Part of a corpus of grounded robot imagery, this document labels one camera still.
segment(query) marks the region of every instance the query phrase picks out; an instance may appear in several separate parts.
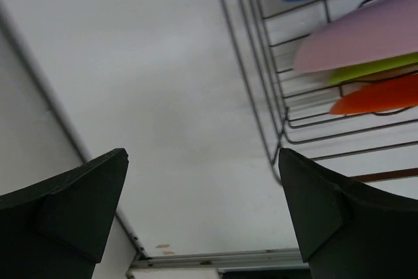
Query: orange plate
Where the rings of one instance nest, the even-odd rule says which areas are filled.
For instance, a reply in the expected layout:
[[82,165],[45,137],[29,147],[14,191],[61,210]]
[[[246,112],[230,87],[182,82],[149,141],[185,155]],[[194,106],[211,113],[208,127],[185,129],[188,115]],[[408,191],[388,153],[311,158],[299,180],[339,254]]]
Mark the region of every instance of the orange plate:
[[364,86],[332,106],[330,114],[360,114],[418,105],[418,74]]

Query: yellow-green plate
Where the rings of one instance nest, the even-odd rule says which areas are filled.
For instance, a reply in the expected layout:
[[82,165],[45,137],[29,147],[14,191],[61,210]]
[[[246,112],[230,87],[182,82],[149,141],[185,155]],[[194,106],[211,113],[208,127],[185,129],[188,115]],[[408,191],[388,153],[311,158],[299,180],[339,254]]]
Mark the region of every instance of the yellow-green plate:
[[389,69],[411,65],[418,62],[418,53],[397,56],[389,59],[377,60],[368,63],[361,63],[360,65],[350,65],[336,69],[329,78],[328,84],[334,85],[343,81],[352,80],[360,76],[378,73]]

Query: dish rack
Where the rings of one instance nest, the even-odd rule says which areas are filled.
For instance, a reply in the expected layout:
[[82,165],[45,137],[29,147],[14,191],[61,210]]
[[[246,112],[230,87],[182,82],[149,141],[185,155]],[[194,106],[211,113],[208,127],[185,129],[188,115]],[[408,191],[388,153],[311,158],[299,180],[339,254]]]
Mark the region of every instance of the dish rack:
[[[271,7],[279,7],[274,1],[280,2],[270,0],[267,7],[263,5],[263,0],[236,0],[232,2],[232,6],[230,1],[220,0],[220,4],[263,148],[279,183],[281,181],[275,165],[279,149],[284,146],[295,147],[299,151],[302,147],[308,148],[304,154],[312,160],[321,161],[418,144],[418,139],[411,139],[407,135],[399,136],[401,141],[395,142],[385,142],[384,136],[378,135],[382,138],[381,142],[368,146],[368,139],[376,137],[376,131],[389,132],[397,127],[417,123],[417,108],[371,114],[330,115],[331,104],[365,82],[357,80],[326,86],[323,76],[329,75],[328,71],[309,74],[294,71],[291,64],[295,50],[301,40],[309,36],[308,33],[284,41],[272,41],[267,27],[268,21],[289,16],[312,5],[321,5],[326,23],[331,23],[329,2],[332,0],[285,4],[282,8],[271,10]],[[359,7],[371,1],[375,0],[363,0]],[[240,16],[241,22],[233,20],[234,14]],[[246,48],[242,47],[240,36],[246,38]],[[254,89],[255,81],[259,81],[258,93]],[[358,135],[364,137],[364,142],[358,143]],[[344,145],[342,150],[341,145],[337,145],[338,150],[331,148],[331,153],[328,149],[322,154],[322,149],[318,149],[319,144],[321,147],[329,146],[332,142],[349,142],[350,139],[353,142]]]

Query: brown rod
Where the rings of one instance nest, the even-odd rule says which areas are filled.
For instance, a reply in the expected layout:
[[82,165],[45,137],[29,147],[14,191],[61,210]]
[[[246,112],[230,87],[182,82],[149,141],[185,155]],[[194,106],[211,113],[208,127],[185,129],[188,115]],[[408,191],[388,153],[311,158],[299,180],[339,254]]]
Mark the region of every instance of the brown rod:
[[360,176],[352,176],[352,178],[360,182],[376,182],[376,181],[410,178],[412,176],[418,176],[418,168],[388,171],[388,172],[381,172],[381,173],[372,173],[372,174],[362,174]]

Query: pink bowl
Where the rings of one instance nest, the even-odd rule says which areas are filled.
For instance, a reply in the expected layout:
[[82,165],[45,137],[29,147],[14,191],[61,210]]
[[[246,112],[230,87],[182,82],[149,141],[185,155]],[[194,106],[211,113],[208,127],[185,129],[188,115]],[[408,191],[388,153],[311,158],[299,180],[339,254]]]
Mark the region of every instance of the pink bowl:
[[379,0],[312,33],[294,68],[316,72],[413,52],[418,52],[418,0]]

